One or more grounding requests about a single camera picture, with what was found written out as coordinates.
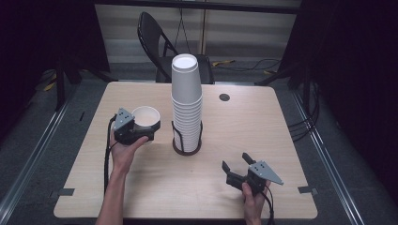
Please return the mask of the white paper cup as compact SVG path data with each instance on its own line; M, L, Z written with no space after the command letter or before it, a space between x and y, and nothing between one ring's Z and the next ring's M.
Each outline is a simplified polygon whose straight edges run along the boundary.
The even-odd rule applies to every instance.
M153 107L141 106L134 109L132 115L134 117L133 141L136 142L141 137L147 136L148 141L152 142L155 138L152 126L161 120L160 113Z

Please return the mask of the stack of white cups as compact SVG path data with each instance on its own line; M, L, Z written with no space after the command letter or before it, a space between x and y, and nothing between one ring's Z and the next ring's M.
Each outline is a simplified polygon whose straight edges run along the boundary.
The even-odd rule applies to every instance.
M192 135L202 124L202 86L197 58L188 53L172 60L173 123Z

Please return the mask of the person's right hand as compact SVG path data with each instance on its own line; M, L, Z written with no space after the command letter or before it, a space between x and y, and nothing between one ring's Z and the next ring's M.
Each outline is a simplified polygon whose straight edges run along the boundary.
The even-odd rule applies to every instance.
M242 184L242 195L244 200L244 219L260 218L266 201L267 192L253 195L250 185L246 182Z

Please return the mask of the dark curtain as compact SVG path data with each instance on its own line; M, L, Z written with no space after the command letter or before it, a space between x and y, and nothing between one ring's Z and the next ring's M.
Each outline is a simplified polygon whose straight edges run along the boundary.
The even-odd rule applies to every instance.
M0 139L16 123L57 61L110 69L95 5L86 0L0 0Z
M281 64L313 78L398 203L398 0L301 0Z

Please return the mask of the black folding chair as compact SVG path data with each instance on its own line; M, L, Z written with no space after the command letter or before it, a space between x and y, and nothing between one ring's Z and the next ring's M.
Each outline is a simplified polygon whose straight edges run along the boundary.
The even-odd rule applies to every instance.
M164 34L161 26L147 12L142 12L139 16L137 35L146 55L156 67L156 82L170 83L172 60L179 52Z

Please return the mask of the black metal stand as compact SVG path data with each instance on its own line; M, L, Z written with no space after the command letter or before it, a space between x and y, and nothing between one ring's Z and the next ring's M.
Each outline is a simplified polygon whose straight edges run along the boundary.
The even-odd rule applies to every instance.
M94 68L88 62L83 59L73 56L66 55L59 58L56 61L55 72L56 72L56 94L57 94L57 104L55 110L58 112L61 107L66 103L65 94L65 78L69 79L71 84L78 84L82 80L79 69L88 70L90 73L100 78L106 83L114 82L115 79L105 75L98 69Z
M275 74L264 79L263 81L256 82L256 86L268 86L274 81L282 78L289 77L288 88L290 90L298 90L299 86L302 84L304 89L304 102L309 105L309 93L310 93L310 83L311 83L311 71L310 67L301 62L294 63L285 69L278 70Z

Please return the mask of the metal floor rail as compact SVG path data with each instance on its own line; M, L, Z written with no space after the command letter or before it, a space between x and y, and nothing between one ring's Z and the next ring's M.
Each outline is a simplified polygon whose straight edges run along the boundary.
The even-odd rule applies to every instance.
M345 213L347 214L351 225L365 225L360 211L355 201L353 200L352 195L349 193L344 183L344 180L338 172L334 161L329 154L328 148L326 147L320 133L318 132L314 124L314 121L310 118L310 115L307 114L304 110L304 101L297 91L294 91L292 96L295 100L295 104L298 108L299 114L304 120L305 127L309 131L309 135L314 144L314 147L329 176L329 180L333 185L333 188L340 200L342 207L345 210Z
M72 86L60 107L53 92L38 93L0 145L0 224L12 216L78 89Z

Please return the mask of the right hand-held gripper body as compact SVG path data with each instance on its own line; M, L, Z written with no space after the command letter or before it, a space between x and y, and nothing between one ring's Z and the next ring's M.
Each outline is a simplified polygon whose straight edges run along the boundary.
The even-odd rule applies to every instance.
M252 189L253 195L261 193L265 190L267 181L278 185L283 184L280 176L274 172L265 161L261 160L249 165L248 172L245 176L234 173L230 170L226 174L226 184L242 190L242 184L248 183Z

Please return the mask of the black wire cup holder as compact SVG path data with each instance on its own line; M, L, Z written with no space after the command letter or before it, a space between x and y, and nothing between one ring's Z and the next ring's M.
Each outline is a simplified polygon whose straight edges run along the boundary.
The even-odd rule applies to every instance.
M192 156L201 149L203 124L200 124L199 128L192 135L184 134L177 128L175 123L172 123L172 129L174 133L172 145L178 154L181 156Z

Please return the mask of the person's left hand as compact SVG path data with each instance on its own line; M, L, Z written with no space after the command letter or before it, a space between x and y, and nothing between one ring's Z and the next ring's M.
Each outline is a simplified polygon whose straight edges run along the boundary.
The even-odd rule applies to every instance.
M111 138L111 153L113 159L113 173L126 175L130 171L130 165L135 152L148 141L147 136L141 137L131 145L124 145Z

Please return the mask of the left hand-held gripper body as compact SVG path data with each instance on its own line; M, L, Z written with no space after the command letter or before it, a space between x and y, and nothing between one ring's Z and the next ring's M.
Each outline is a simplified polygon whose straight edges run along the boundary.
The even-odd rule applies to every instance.
M128 112L124 108L120 108L116 115L114 125L114 137L118 143L131 145L133 141L134 117L132 112Z

